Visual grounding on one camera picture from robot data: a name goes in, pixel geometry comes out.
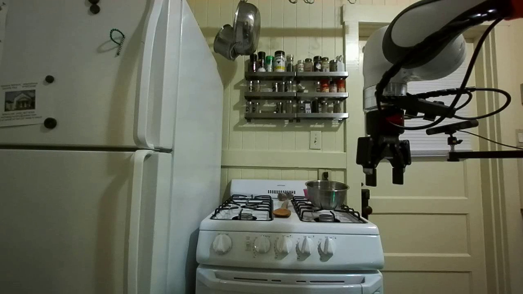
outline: oven door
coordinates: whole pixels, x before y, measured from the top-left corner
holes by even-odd
[[[383,294],[381,273],[236,272],[200,267],[197,294]]]

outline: freezer door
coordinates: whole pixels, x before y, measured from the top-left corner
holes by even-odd
[[[0,153],[0,293],[166,293],[171,156]]]
[[[172,149],[177,19],[166,0],[2,2],[0,146]]]

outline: door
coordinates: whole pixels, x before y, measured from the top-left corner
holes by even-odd
[[[166,32],[180,12],[166,10],[164,0],[2,2],[0,144],[135,148],[140,138],[171,149],[176,81],[164,86],[164,71],[177,69],[177,48]]]
[[[349,7],[347,50],[354,63],[352,97],[362,97],[362,46],[401,9]],[[363,102],[350,102],[354,141],[363,136]],[[363,184],[355,167],[352,187]],[[386,254],[385,291],[391,294],[488,294],[481,170],[475,162],[417,157],[406,185],[393,185],[393,169],[380,166],[372,188],[370,216],[378,224]]]
[[[156,290],[169,169],[159,154],[0,151],[0,293]]]

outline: spice jar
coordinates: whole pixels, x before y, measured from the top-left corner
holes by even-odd
[[[274,56],[265,56],[265,71],[275,72],[275,58]]]
[[[277,104],[275,113],[285,113],[285,112],[283,112],[283,104],[282,104],[282,102],[280,102],[280,104]]]
[[[331,94],[337,94],[339,92],[339,84],[337,82],[331,82]]]
[[[323,71],[319,72],[329,72],[329,58],[323,58]]]
[[[296,104],[293,100],[290,100],[287,104],[287,110],[288,110],[288,113],[296,113]]]
[[[257,55],[251,55],[249,71],[259,72],[259,56]]]
[[[306,113],[306,102],[303,100],[298,102],[298,113]]]
[[[344,63],[344,58],[342,58],[342,56],[339,56],[339,58],[337,58],[337,71],[339,71],[339,72],[345,72],[345,71],[347,71],[347,68],[345,68],[345,63]]]
[[[334,113],[342,113],[342,102],[334,102],[334,110],[332,110]]]
[[[285,53],[277,51],[275,53],[275,72],[285,72],[285,71],[287,71]]]
[[[287,68],[288,72],[296,72],[295,56],[288,56]]]
[[[331,72],[337,72],[337,71],[339,71],[337,63],[336,63],[336,61],[331,61],[329,69],[331,69]]]
[[[246,113],[256,113],[256,104],[254,102],[247,102],[246,105]]]
[[[313,63],[313,59],[306,59],[306,63],[305,63],[305,72],[314,72],[314,63]]]
[[[337,92],[339,92],[339,94],[345,94],[345,92],[347,92],[345,79],[339,79],[339,81],[337,81]]]
[[[323,58],[314,56],[314,72],[323,72]]]
[[[324,94],[331,92],[331,86],[329,86],[328,79],[321,81],[321,92],[324,92]]]
[[[259,53],[259,72],[267,72],[264,51]]]
[[[300,63],[296,64],[296,72],[306,72],[305,63],[300,61]]]

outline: wire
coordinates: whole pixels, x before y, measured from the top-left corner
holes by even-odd
[[[480,139],[483,139],[483,141],[489,141],[489,143],[493,143],[493,144],[497,144],[497,146],[504,146],[504,148],[509,148],[509,149],[517,149],[517,151],[522,151],[520,148],[517,148],[517,146],[509,146],[509,144],[504,144],[504,143],[497,143],[497,141],[493,141],[493,139],[489,139],[489,138],[484,138],[484,136],[480,136],[480,135],[475,135],[475,133],[470,133],[470,131],[458,131],[458,133],[465,133],[465,135],[470,135],[470,136],[475,136],[475,138],[480,138]]]
[[[509,105],[511,105],[511,102],[512,102],[511,94],[509,94],[509,92],[506,92],[506,90],[501,90],[501,89],[468,89],[468,90],[473,90],[473,92],[496,92],[496,94],[501,94],[501,95],[504,95],[504,97],[506,97],[506,104],[504,104],[499,110],[491,112],[491,113],[488,113],[488,115],[481,115],[481,117],[466,118],[466,117],[457,117],[457,115],[455,115],[455,118],[458,118],[458,120],[484,120],[484,118],[489,118],[489,117],[496,117],[496,115],[502,113],[506,108],[509,108]]]
[[[468,68],[468,71],[466,71],[466,74],[465,74],[465,79],[463,79],[460,89],[465,90],[466,86],[470,84],[470,79],[471,79],[473,71],[475,71],[475,64],[476,64],[476,61],[478,61],[478,58],[480,58],[480,53],[481,53],[483,46],[486,45],[491,32],[493,32],[502,20],[504,20],[504,19],[497,19],[494,23],[491,23],[491,27],[489,27],[489,28],[483,33],[483,37],[480,38],[480,41],[478,41],[478,45],[476,45],[476,50],[475,50],[475,53],[473,53],[470,68]],[[452,104],[452,108],[457,108],[460,99],[462,99],[462,95],[457,95],[455,102]]]

